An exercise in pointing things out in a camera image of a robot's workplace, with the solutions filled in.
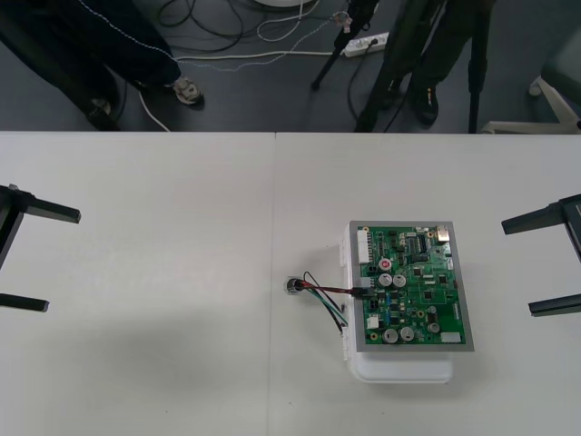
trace metal frame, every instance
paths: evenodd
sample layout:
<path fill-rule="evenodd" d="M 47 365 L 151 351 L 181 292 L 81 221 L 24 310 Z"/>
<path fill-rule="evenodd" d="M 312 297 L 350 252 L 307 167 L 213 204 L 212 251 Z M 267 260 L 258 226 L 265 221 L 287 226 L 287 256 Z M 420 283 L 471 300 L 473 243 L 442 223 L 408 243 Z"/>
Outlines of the metal frame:
<path fill-rule="evenodd" d="M 25 214 L 67 223 L 79 223 L 81 212 L 77 209 L 38 200 L 31 193 L 20 191 L 18 186 L 0 186 L 0 269 L 10 251 Z M 48 301 L 0 293 L 0 306 L 46 312 Z"/>
<path fill-rule="evenodd" d="M 458 247 L 456 246 L 456 234 L 454 225 L 450 221 L 351 221 L 350 222 L 350 261 L 352 270 L 353 283 L 357 284 L 361 280 L 358 251 L 357 251 L 357 230 L 358 227 L 434 227 L 445 225 L 448 227 L 450 236 L 450 248 L 452 251 L 452 262 L 454 263 L 454 274 L 458 284 L 458 299 L 460 303 L 460 312 L 462 314 L 462 323 L 466 335 L 466 343 L 459 344 L 367 344 L 365 343 L 365 314 L 363 312 L 363 301 L 355 298 L 355 343 L 357 352 L 473 352 L 474 343 L 472 340 L 472 331 L 470 329 L 470 320 L 468 318 L 468 305 L 464 293 L 464 282 L 462 281 L 462 272 L 460 271 L 460 260 L 458 258 Z"/>

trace capacitor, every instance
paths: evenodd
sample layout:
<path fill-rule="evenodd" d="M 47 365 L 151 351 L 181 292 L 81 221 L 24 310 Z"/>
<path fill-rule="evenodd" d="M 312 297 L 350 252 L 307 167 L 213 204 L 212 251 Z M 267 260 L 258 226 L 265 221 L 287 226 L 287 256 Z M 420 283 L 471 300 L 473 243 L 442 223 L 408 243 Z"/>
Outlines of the capacitor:
<path fill-rule="evenodd" d="M 391 286 L 391 284 L 393 283 L 393 279 L 389 274 L 382 274 L 378 278 L 378 283 L 384 288 L 387 288 L 388 286 Z"/>
<path fill-rule="evenodd" d="M 399 336 L 401 336 L 401 339 L 405 342 L 409 342 L 414 339 L 414 330 L 411 327 L 404 327 L 399 331 Z"/>
<path fill-rule="evenodd" d="M 378 267 L 382 271 L 389 271 L 391 269 L 391 260 L 390 259 L 386 259 L 386 258 L 381 259 L 379 261 Z"/>
<path fill-rule="evenodd" d="M 438 333 L 439 332 L 439 324 L 437 322 L 433 322 L 432 324 L 428 324 L 428 332 Z"/>
<path fill-rule="evenodd" d="M 387 329 L 384 331 L 382 337 L 386 343 L 396 343 L 398 341 L 398 332 L 395 329 Z"/>
<path fill-rule="evenodd" d="M 406 280 L 406 278 L 401 274 L 396 274 L 393 276 L 393 285 L 396 288 L 403 288 L 407 282 L 408 280 Z"/>

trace power strip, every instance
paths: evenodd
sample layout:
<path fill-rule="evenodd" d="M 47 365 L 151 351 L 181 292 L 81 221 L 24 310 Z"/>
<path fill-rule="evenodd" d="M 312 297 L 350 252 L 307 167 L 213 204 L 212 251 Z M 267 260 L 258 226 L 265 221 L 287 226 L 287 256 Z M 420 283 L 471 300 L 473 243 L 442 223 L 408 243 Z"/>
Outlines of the power strip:
<path fill-rule="evenodd" d="M 372 35 L 372 36 L 366 36 L 365 38 L 352 39 L 347 44 L 345 49 L 343 50 L 343 54 L 346 57 L 361 56 L 365 53 L 365 50 L 367 50 L 368 45 L 371 44 L 371 41 L 373 41 L 373 39 L 377 39 L 378 43 L 373 45 L 369 49 L 368 53 L 373 53 L 373 52 L 378 52 L 379 50 L 383 50 L 385 48 L 385 44 L 388 43 L 388 36 L 389 36 L 389 32 L 386 32 L 385 34 Z"/>

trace tripod leg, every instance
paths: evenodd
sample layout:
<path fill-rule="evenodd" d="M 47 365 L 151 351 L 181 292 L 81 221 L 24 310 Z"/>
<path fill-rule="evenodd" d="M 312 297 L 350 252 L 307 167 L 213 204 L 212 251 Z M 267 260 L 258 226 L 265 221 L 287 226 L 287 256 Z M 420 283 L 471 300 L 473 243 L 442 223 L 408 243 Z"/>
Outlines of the tripod leg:
<path fill-rule="evenodd" d="M 388 95 L 389 85 L 395 78 L 396 67 L 410 46 L 415 31 L 422 19 L 428 3 L 432 0 L 408 0 L 395 23 L 394 31 L 386 45 L 386 55 L 379 70 L 378 78 L 371 90 L 371 96 L 359 119 L 355 132 L 371 132 L 378 119 L 378 112 Z"/>

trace white table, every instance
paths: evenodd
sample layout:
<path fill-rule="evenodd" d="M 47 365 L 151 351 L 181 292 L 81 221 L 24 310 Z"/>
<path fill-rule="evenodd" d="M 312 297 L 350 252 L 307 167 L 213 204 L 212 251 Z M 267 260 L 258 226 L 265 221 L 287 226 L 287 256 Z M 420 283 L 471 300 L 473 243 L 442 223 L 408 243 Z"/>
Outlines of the white table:
<path fill-rule="evenodd" d="M 0 434 L 263 435 L 274 134 L 0 134 L 26 216 L 2 292 Z"/>
<path fill-rule="evenodd" d="M 0 289 L 0 434 L 577 434 L 581 317 L 565 229 L 503 219 L 579 193 L 575 137 L 0 134 L 1 184 L 78 207 L 25 217 Z M 328 314 L 349 220 L 452 220 L 476 352 L 442 386 L 355 381 Z"/>

